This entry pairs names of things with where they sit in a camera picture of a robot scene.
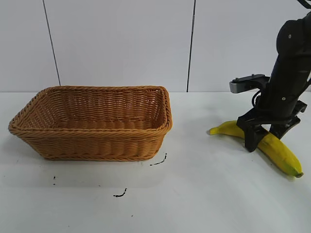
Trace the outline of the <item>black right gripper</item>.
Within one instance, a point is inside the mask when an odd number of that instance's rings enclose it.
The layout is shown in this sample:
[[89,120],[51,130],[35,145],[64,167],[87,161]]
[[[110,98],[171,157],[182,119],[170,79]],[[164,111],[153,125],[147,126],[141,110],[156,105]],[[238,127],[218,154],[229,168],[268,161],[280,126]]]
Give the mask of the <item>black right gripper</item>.
[[260,92],[256,105],[238,118],[237,125],[245,129],[245,147],[253,152],[268,134],[262,124],[271,124],[269,132],[281,139],[300,123],[295,116],[289,122],[297,99],[307,87],[311,72],[310,57],[278,57],[266,88]]

